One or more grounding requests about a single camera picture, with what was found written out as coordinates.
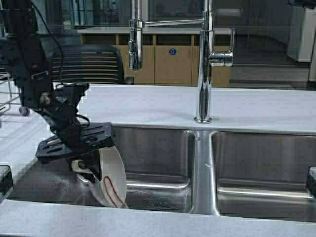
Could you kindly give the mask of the black robot base left corner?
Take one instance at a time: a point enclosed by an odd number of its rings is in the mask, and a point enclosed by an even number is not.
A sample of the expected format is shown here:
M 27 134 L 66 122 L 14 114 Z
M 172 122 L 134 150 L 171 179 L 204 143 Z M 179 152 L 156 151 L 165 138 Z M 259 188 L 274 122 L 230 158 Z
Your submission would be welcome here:
M 13 190 L 13 176 L 10 166 L 0 166 L 0 202 L 2 203 Z

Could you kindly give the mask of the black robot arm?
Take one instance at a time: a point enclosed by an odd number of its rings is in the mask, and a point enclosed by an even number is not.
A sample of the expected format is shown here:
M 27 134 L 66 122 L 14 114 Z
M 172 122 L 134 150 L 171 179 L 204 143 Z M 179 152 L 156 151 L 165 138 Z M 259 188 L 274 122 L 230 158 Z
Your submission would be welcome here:
M 36 6 L 30 0 L 4 0 L 0 9 L 6 36 L 0 40 L 0 62 L 19 89 L 22 106 L 40 115 L 52 136 L 39 143 L 43 163 L 60 158 L 80 159 L 102 181 L 100 149 L 114 146 L 109 122 L 82 123 L 78 104 L 89 89 L 86 82 L 54 87 L 50 64 L 40 36 Z

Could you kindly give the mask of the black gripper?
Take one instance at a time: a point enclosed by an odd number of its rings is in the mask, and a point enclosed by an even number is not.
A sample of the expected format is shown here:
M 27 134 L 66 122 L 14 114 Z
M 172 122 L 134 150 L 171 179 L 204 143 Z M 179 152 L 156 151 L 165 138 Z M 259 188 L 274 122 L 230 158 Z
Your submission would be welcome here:
M 58 135 L 41 141 L 36 151 L 36 158 L 42 163 L 49 163 L 61 158 L 83 156 L 88 171 L 78 175 L 88 183 L 95 183 L 102 178 L 100 152 L 101 148 L 115 145 L 114 131 L 110 122 L 91 123 L 83 128 L 68 128 Z

